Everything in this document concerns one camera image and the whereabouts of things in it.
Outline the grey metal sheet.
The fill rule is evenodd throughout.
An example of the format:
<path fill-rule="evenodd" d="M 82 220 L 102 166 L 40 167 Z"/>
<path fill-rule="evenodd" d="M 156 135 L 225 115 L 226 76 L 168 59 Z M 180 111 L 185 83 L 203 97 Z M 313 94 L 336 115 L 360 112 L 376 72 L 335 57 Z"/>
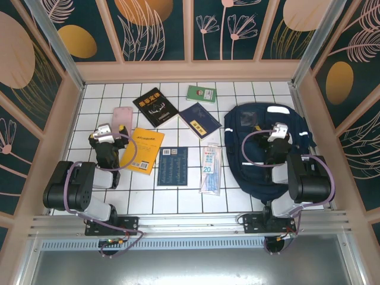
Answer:
<path fill-rule="evenodd" d="M 114 259 L 97 252 L 42 252 L 22 285 L 361 285 L 341 254 L 262 249 L 131 251 Z"/>

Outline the navy notebook with yellow label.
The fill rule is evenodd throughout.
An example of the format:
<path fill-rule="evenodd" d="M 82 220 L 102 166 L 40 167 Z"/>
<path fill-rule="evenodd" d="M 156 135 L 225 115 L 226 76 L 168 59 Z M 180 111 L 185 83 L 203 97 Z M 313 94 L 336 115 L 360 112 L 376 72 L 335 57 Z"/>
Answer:
<path fill-rule="evenodd" d="M 220 122 L 199 103 L 180 111 L 179 116 L 200 140 L 221 128 Z"/>

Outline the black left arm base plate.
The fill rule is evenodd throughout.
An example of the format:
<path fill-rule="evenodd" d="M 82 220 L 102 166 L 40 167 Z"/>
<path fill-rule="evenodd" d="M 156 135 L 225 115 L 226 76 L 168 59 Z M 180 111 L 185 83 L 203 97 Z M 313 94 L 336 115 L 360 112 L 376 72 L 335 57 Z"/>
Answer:
<path fill-rule="evenodd" d="M 111 226 L 128 229 L 138 230 L 138 217 L 118 217 L 115 222 L 105 221 L 104 223 Z M 85 236 L 125 236 L 126 233 L 121 230 L 111 229 L 110 227 L 102 226 L 93 221 L 86 221 Z"/>

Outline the dark blue thin booklet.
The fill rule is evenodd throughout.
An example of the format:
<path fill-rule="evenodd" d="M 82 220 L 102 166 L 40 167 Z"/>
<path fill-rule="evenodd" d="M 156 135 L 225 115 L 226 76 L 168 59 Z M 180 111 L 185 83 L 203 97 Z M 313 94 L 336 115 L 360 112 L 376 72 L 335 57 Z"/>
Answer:
<path fill-rule="evenodd" d="M 188 185 L 188 148 L 161 147 L 157 174 L 158 186 Z"/>

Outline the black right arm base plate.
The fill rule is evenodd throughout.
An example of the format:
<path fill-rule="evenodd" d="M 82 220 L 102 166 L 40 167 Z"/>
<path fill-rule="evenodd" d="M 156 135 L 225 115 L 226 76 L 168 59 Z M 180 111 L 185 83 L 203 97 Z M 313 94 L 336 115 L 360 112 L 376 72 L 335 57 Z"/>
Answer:
<path fill-rule="evenodd" d="M 265 217 L 259 213 L 245 213 L 236 218 L 245 233 L 295 233 L 296 223 L 292 218 Z"/>

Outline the green notebook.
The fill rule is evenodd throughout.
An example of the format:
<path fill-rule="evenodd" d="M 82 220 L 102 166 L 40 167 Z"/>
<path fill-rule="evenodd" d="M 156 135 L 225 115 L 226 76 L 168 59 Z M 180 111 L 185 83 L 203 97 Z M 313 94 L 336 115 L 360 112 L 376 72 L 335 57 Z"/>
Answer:
<path fill-rule="evenodd" d="M 187 101 L 203 102 L 214 104 L 216 102 L 217 90 L 214 88 L 188 86 L 186 94 Z"/>

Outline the aluminium mounting rail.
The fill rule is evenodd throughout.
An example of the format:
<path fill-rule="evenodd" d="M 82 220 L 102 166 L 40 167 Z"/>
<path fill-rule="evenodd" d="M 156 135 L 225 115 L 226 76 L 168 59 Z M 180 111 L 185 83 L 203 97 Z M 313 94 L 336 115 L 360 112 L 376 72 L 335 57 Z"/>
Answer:
<path fill-rule="evenodd" d="M 77 216 L 35 216 L 29 238 L 84 238 L 85 223 Z M 147 238 L 242 236 L 245 227 L 239 213 L 142 214 L 138 229 Z M 327 235 L 353 230 L 345 211 L 312 210 L 301 215 L 299 234 Z"/>

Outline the black book with antler print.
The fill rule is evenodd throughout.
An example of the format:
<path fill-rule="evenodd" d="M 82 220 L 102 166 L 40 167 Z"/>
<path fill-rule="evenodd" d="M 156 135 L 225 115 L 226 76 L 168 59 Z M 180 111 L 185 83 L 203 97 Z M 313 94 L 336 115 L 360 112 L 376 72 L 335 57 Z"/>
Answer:
<path fill-rule="evenodd" d="M 178 116 L 177 108 L 157 88 L 133 101 L 133 104 L 155 128 Z"/>

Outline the pink pencil case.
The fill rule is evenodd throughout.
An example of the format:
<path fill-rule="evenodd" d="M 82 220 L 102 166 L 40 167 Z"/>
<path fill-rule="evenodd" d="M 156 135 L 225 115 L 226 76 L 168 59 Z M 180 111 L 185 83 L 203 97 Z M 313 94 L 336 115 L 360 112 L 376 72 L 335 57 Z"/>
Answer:
<path fill-rule="evenodd" d="M 123 125 L 128 134 L 131 135 L 133 123 L 133 108 L 132 107 L 116 107 L 113 111 L 111 129 L 113 132 L 119 130 L 119 126 Z"/>

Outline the aluminium corner post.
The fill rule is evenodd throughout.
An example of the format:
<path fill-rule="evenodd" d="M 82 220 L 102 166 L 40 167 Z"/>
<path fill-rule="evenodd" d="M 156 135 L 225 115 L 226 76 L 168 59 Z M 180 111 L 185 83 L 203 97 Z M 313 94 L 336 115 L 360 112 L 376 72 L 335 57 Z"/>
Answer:
<path fill-rule="evenodd" d="M 39 0 L 24 0 L 29 10 L 33 13 L 37 23 L 42 29 L 44 35 L 50 41 L 53 49 L 55 50 L 58 58 L 63 63 L 66 71 L 69 73 L 71 79 L 78 87 L 79 91 L 84 88 L 85 81 L 83 80 L 72 56 L 66 49 L 62 39 L 60 38 L 53 22 L 49 19 L 48 15 Z"/>
<path fill-rule="evenodd" d="M 346 2 L 347 0 L 331 0 L 329 3 L 329 6 L 322 17 L 318 28 L 307 45 L 305 53 L 301 57 L 297 69 L 292 76 L 291 82 L 294 89 L 297 89 L 302 83 L 302 80 L 308 72 L 312 62 L 341 15 Z"/>

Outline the yellow book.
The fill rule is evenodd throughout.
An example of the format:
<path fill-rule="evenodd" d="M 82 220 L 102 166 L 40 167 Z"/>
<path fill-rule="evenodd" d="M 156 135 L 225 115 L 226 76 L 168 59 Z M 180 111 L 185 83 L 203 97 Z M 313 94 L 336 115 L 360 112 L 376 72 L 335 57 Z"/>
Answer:
<path fill-rule="evenodd" d="M 134 159 L 135 146 L 131 141 L 121 158 L 120 165 L 131 162 L 126 169 L 150 175 L 153 169 L 159 149 L 162 145 L 164 134 L 143 128 L 136 128 L 132 133 L 132 139 L 137 145 L 137 155 Z"/>

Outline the navy blue student backpack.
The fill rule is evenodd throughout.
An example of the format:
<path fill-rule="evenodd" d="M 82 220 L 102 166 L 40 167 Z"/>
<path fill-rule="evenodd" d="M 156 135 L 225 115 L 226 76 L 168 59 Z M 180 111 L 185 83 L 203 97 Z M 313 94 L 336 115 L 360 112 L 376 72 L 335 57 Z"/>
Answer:
<path fill-rule="evenodd" d="M 262 130 L 273 130 L 276 123 L 288 126 L 293 138 L 289 153 L 308 154 L 316 146 L 304 117 L 283 104 L 245 103 L 234 107 L 224 116 L 224 144 L 229 167 L 243 192 L 261 200 L 263 204 L 281 197 L 287 185 L 272 181 L 271 167 L 264 164 L 264 150 L 252 136 L 242 145 L 244 138 L 252 133 L 255 125 Z"/>

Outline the clear pack of blue pens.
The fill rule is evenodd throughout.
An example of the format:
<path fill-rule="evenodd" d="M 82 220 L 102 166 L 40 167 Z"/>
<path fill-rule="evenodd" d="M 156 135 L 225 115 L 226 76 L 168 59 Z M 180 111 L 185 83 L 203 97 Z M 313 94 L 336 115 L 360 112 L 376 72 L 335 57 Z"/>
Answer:
<path fill-rule="evenodd" d="M 202 148 L 201 157 L 201 194 L 220 195 L 221 188 L 222 149 L 217 144 L 209 144 Z"/>

